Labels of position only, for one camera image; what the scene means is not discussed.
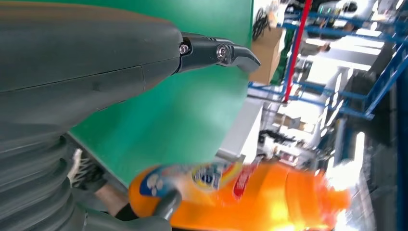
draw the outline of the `red pole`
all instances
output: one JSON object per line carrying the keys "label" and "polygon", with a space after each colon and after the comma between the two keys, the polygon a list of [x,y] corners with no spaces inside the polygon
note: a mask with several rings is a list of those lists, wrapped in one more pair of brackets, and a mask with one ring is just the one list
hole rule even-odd
{"label": "red pole", "polygon": [[285,98],[283,99],[283,102],[286,103],[289,100],[289,95],[292,90],[292,85],[293,85],[293,73],[294,73],[294,66],[296,65],[296,59],[297,59],[297,54],[299,53],[299,47],[300,47],[300,42],[302,41],[302,34],[303,30],[305,29],[305,24],[306,24],[306,19],[307,15],[309,14],[310,10],[310,5],[312,4],[312,0],[306,0],[305,6],[303,7],[303,12],[302,12],[302,19],[300,21],[300,26],[297,29],[296,32],[296,41],[294,42],[294,49],[291,57],[291,62],[289,66],[289,76],[288,76],[288,82],[287,82],[287,88],[285,92]]}

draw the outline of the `cardboard box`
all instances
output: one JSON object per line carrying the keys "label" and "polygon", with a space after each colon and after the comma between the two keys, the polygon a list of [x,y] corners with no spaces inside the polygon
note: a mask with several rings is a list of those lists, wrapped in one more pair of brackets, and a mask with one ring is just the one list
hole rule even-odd
{"label": "cardboard box", "polygon": [[279,64],[279,43],[282,28],[265,29],[264,34],[252,42],[252,52],[261,62],[260,68],[249,76],[250,81],[269,84]]}

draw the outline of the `metal rack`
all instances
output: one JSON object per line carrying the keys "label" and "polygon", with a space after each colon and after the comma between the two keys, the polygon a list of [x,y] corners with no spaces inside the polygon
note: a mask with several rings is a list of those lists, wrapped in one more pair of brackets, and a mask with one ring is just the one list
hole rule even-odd
{"label": "metal rack", "polygon": [[[406,231],[408,230],[408,222],[406,222],[406,217],[408,214],[408,0],[406,0],[399,11],[396,12],[395,19],[391,22],[383,21],[372,21],[372,20],[358,20],[344,18],[336,15],[320,14],[320,13],[309,13],[308,6],[310,6],[311,0],[306,0],[305,8],[302,13],[292,13],[285,16],[286,19],[290,19],[291,22],[284,22],[281,27],[296,29],[295,42],[292,47],[292,56],[289,60],[288,68],[284,76],[281,91],[270,90],[269,86],[260,86],[258,84],[249,83],[248,87],[260,91],[266,91],[271,94],[279,95],[280,100],[277,103],[287,104],[288,101],[304,101],[306,103],[311,103],[321,107],[327,107],[326,103],[312,101],[309,99],[302,98],[300,96],[291,95],[291,89],[293,84],[298,84],[300,87],[313,88],[319,90],[321,93],[329,94],[333,97],[335,94],[339,94],[343,97],[344,101],[340,101],[334,107],[329,106],[329,110],[339,110],[340,113],[348,114],[351,116],[358,116],[367,120],[373,119],[373,110],[382,100],[384,95],[390,90],[394,83],[396,83],[396,140],[394,141],[395,147],[397,147],[397,202],[396,202],[396,230]],[[382,32],[379,36],[368,36],[361,35],[347,31],[335,30],[327,28],[327,24],[320,28],[317,26],[306,26],[307,18],[325,18],[329,19],[339,19],[350,23],[377,23],[383,27],[388,27],[393,31],[392,34]],[[355,36],[365,39],[371,39],[376,41],[386,41],[394,43],[394,55],[391,61],[388,63],[384,71],[377,78],[377,81],[371,88],[367,95],[356,94],[346,91],[329,90],[322,88],[307,82],[293,81],[294,64],[298,56],[298,49],[300,44],[300,38],[304,31],[311,31],[316,33],[331,34],[338,36]],[[359,110],[353,109],[349,106],[349,101],[360,101],[361,108]]]}
{"label": "metal rack", "polygon": [[[342,96],[344,100],[339,101],[335,106],[329,106],[329,110],[338,110],[339,113],[348,114],[351,116],[357,116],[357,117],[361,117],[361,118],[368,119],[368,120],[373,119],[374,115],[372,114],[372,111],[378,105],[378,103],[381,101],[384,95],[389,91],[389,89],[392,87],[392,85],[395,83],[398,77],[401,76],[401,74],[404,72],[404,70],[408,66],[408,53],[407,53],[408,39],[407,37],[405,37],[405,35],[401,36],[401,33],[388,34],[385,32],[381,33],[379,36],[362,35],[362,34],[357,34],[357,33],[349,32],[349,31],[342,31],[342,30],[327,28],[327,23],[323,27],[306,26],[306,21],[308,19],[320,18],[320,19],[325,19],[326,22],[328,22],[329,20],[344,20],[344,21],[347,21],[349,23],[353,23],[356,25],[377,23],[379,25],[383,25],[385,27],[392,28],[393,31],[400,31],[400,32],[406,31],[406,28],[407,28],[406,22],[397,21],[397,20],[394,20],[393,22],[359,20],[355,18],[350,19],[350,18],[337,16],[337,15],[312,13],[312,12],[309,12],[309,6],[311,2],[312,2],[311,0],[307,0],[305,2],[305,7],[302,13],[294,12],[291,14],[286,14],[285,22],[281,25],[278,25],[284,28],[296,30],[296,34],[294,37],[294,43],[292,46],[292,56],[288,62],[288,68],[286,70],[286,73],[283,79],[281,91],[277,92],[277,91],[270,90],[271,89],[270,85],[263,85],[263,86],[256,85],[255,86],[252,82],[249,83],[248,87],[252,89],[260,90],[260,91],[269,92],[271,94],[277,94],[281,98],[281,102],[279,103],[282,103],[282,104],[288,103],[289,100],[290,101],[299,100],[299,101],[304,101],[306,103],[311,103],[311,104],[321,106],[321,107],[327,106],[325,103],[322,103],[322,102],[317,102],[317,101],[312,101],[309,99],[302,98],[301,96],[302,94],[300,94],[300,96],[291,95],[293,84],[297,84],[303,89],[312,88],[317,91],[320,91],[321,93],[329,94],[330,98],[333,98],[335,94],[338,94]],[[296,64],[299,46],[300,46],[300,43],[302,40],[302,34],[304,31],[310,31],[310,32],[321,33],[321,34],[331,34],[331,35],[337,35],[337,36],[347,36],[348,35],[348,36],[355,36],[359,38],[371,39],[371,40],[376,40],[376,41],[395,42],[396,43],[395,47],[397,49],[390,63],[387,65],[385,70],[380,74],[376,83],[374,84],[371,91],[367,95],[361,95],[361,94],[356,94],[356,93],[346,92],[346,91],[336,92],[335,90],[325,89],[325,88],[322,88],[321,86],[314,85],[312,83],[293,80],[294,66]],[[359,109],[351,108],[349,106],[350,100],[359,101],[361,108]]]}

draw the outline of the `bottle label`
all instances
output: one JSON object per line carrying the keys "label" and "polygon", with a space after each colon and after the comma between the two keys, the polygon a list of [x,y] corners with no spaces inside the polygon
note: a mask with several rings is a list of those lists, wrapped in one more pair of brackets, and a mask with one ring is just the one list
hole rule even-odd
{"label": "bottle label", "polygon": [[240,200],[245,192],[246,186],[255,169],[258,167],[259,162],[252,163],[251,165],[244,166],[240,172],[234,188],[232,189],[232,195],[236,200]]}
{"label": "bottle label", "polygon": [[163,197],[177,189],[183,200],[201,203],[212,200],[209,195],[236,179],[241,170],[241,163],[159,166],[142,180],[140,194]]}

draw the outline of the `cable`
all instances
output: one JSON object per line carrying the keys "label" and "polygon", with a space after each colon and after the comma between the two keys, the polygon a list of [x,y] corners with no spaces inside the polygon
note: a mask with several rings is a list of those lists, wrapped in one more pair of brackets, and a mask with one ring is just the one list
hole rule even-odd
{"label": "cable", "polygon": [[268,14],[264,11],[263,8],[258,10],[256,14],[256,20],[252,29],[252,40],[257,40],[261,35],[264,34],[264,30],[269,27],[269,18]]}

